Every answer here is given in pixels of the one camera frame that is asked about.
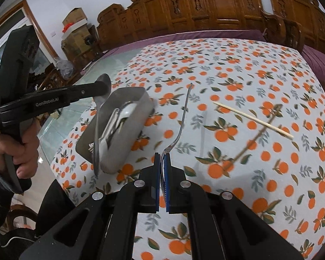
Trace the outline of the person's left hand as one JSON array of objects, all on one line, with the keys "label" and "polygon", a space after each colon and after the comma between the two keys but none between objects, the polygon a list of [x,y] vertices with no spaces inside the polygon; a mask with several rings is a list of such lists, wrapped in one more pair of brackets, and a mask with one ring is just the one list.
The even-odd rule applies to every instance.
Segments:
[{"label": "person's left hand", "polygon": [[17,142],[12,137],[0,134],[0,173],[6,170],[5,154],[13,158],[13,163],[19,165],[16,174],[20,179],[32,178],[38,167],[39,158],[39,138],[37,134],[40,124],[37,119],[33,119],[29,128],[23,133],[22,143]]}]

